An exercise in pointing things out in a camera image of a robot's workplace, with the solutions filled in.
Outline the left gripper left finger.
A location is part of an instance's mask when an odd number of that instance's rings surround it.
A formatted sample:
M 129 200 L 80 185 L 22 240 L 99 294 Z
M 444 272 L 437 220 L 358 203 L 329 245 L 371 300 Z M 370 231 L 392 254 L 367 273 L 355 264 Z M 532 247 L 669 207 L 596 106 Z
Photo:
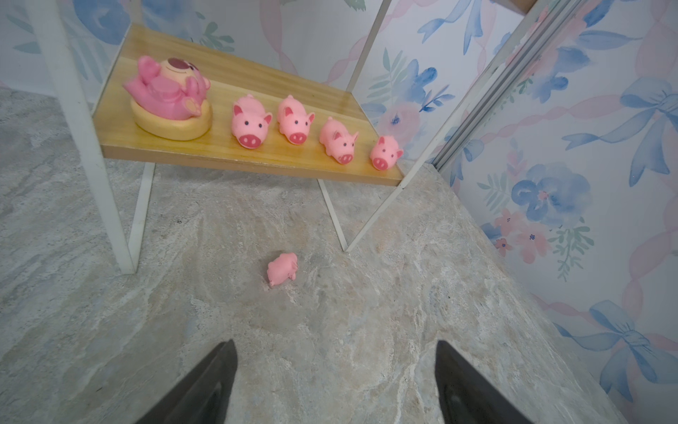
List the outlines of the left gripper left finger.
M 235 342 L 218 344 L 137 423 L 224 423 L 237 370 Z

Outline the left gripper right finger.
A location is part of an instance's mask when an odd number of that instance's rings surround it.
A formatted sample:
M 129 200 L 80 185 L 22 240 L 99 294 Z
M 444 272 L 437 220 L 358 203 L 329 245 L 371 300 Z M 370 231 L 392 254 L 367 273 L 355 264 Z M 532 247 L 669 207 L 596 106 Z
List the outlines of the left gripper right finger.
M 437 342 L 434 375 L 445 423 L 531 423 L 445 340 Z

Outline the small pink pig toy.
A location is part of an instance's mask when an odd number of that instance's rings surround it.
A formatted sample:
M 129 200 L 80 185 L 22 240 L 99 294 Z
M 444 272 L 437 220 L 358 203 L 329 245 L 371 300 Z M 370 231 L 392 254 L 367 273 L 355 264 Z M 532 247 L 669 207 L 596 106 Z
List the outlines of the small pink pig toy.
M 288 280 L 294 281 L 298 271 L 298 257 L 294 253 L 280 254 L 268 264 L 267 278 L 271 287 L 278 286 Z

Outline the pink bear toy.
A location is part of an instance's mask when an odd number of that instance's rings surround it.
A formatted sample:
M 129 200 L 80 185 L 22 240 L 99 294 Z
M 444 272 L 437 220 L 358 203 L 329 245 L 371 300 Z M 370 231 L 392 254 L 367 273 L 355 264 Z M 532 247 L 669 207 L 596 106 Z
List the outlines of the pink bear toy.
M 212 127 L 211 81 L 181 58 L 137 61 L 137 75 L 124 84 L 132 116 L 142 130 L 171 141 L 197 139 Z

